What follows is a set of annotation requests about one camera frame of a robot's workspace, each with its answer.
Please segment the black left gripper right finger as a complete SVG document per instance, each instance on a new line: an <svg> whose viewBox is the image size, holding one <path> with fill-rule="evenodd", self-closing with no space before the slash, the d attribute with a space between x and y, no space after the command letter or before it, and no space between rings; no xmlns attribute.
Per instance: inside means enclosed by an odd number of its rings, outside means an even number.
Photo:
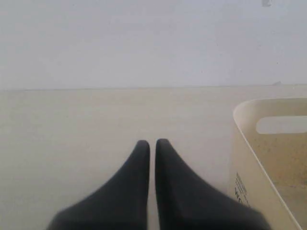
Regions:
<svg viewBox="0 0 307 230"><path fill-rule="evenodd" d="M215 189L168 139L155 148L155 191L162 230L267 230L264 216Z"/></svg>

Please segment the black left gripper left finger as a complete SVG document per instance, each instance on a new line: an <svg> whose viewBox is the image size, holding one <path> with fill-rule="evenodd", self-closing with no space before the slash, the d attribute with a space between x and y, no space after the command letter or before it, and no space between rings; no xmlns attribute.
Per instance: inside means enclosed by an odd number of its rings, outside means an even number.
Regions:
<svg viewBox="0 0 307 230"><path fill-rule="evenodd" d="M136 143L122 167L98 190L57 213L49 230L145 230L150 146Z"/></svg>

